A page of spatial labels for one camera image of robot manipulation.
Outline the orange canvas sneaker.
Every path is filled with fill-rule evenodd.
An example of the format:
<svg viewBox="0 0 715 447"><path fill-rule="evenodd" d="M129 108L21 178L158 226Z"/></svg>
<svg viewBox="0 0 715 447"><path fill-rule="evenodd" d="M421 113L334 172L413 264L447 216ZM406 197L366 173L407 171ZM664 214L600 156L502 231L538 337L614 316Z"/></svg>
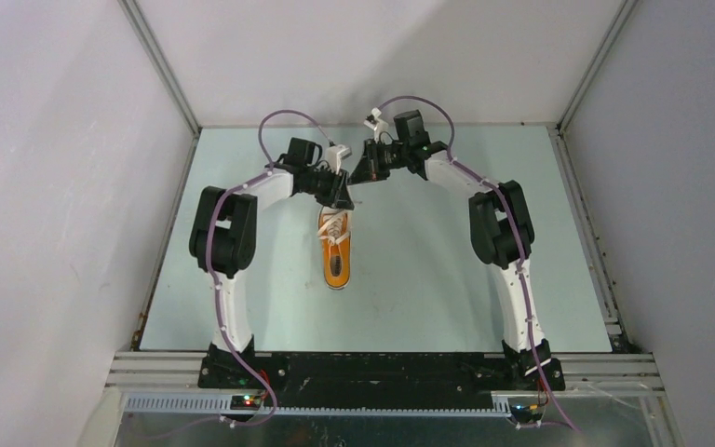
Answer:
<svg viewBox="0 0 715 447"><path fill-rule="evenodd" d="M333 290L344 289L351 274L351 241L340 246L327 247L320 241L323 253L324 280Z"/></svg>

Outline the white shoelace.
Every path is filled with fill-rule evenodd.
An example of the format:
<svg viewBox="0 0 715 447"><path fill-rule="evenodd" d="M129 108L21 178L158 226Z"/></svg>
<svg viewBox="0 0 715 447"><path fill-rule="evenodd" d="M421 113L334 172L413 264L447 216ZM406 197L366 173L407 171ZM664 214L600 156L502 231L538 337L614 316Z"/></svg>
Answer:
<svg viewBox="0 0 715 447"><path fill-rule="evenodd" d="M322 207L318 214L317 237L327 247L350 242L353 230L353 211Z"/></svg>

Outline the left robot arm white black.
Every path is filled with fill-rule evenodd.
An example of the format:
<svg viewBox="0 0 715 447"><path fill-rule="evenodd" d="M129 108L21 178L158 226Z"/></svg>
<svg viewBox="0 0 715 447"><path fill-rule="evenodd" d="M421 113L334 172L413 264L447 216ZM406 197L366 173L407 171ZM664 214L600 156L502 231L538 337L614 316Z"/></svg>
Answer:
<svg viewBox="0 0 715 447"><path fill-rule="evenodd" d="M286 153L271 160L251 179L231 188L206 187L200 195L189 239L190 254L211 275L215 294L215 353L227 353L222 377L234 387L246 387L257 375L249 357L254 334L248 321L246 272L258 241L260 212L295 195L309 195L320 205L316 237L323 255L323 277L342 290L352 276L352 212L344 161L350 147L328 147L290 139Z"/></svg>

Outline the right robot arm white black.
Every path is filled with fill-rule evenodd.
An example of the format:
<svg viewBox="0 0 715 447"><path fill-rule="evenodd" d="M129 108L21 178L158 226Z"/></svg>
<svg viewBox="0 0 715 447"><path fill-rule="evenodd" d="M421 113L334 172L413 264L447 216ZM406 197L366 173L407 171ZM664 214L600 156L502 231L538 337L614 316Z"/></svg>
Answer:
<svg viewBox="0 0 715 447"><path fill-rule="evenodd" d="M431 141L417 110L395 116L394 138L385 137L389 125L377 108L364 124L373 135L364 142L351 184L381 182L392 170L406 169L466 198L471 247L493 275L501 305L505 378L517 389L531 387L550 362L551 351L532 297L535 234L521 186L495 183L458 161L448 144Z"/></svg>

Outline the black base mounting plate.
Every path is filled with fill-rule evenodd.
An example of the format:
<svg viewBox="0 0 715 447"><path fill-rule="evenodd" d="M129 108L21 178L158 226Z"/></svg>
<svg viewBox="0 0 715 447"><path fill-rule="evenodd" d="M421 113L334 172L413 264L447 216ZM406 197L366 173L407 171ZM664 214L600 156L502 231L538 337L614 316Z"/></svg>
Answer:
<svg viewBox="0 0 715 447"><path fill-rule="evenodd" d="M284 409L389 411L490 410L495 392L565 388L558 359L521 377L505 358L481 352L249 352L248 362L250 371L212 347L197 385L274 392L269 403Z"/></svg>

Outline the left controller board with leds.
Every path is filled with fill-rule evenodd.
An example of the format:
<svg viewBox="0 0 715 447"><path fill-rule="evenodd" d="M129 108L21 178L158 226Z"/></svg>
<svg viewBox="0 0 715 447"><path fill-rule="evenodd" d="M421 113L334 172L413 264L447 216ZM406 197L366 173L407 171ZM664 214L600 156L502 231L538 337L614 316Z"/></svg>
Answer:
<svg viewBox="0 0 715 447"><path fill-rule="evenodd" d="M263 406L263 398L257 395L233 395L229 409L231 411L259 411Z"/></svg>

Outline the controller board with leds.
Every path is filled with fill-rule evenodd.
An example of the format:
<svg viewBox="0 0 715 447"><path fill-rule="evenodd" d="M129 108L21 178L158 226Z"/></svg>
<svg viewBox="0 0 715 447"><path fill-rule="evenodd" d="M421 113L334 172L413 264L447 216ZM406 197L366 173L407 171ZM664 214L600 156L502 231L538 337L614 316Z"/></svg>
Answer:
<svg viewBox="0 0 715 447"><path fill-rule="evenodd" d="M231 411L259 411L263 406L263 398L257 395L233 395L229 409Z"/></svg>
<svg viewBox="0 0 715 447"><path fill-rule="evenodd" d="M538 411L537 405L512 405L508 421L517 428L539 427L542 424L543 414Z"/></svg>

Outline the right controller board with leds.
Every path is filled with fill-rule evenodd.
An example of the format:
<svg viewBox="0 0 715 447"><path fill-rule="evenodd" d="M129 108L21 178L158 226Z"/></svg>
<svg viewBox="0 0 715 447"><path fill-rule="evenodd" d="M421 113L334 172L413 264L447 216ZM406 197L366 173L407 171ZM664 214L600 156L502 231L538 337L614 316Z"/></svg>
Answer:
<svg viewBox="0 0 715 447"><path fill-rule="evenodd" d="M538 411L537 405L512 405L508 421L517 428L539 427L542 424L543 414Z"/></svg>

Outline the aluminium frame rail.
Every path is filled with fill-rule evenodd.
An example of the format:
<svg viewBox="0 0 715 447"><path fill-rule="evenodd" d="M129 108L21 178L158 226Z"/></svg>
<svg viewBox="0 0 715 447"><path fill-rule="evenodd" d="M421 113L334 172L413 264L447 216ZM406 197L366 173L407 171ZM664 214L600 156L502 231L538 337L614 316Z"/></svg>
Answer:
<svg viewBox="0 0 715 447"><path fill-rule="evenodd" d="M193 390L204 356L203 352L117 352L106 385L124 389ZM651 354L559 353L555 357L560 360L565 384L572 395L665 394Z"/></svg>

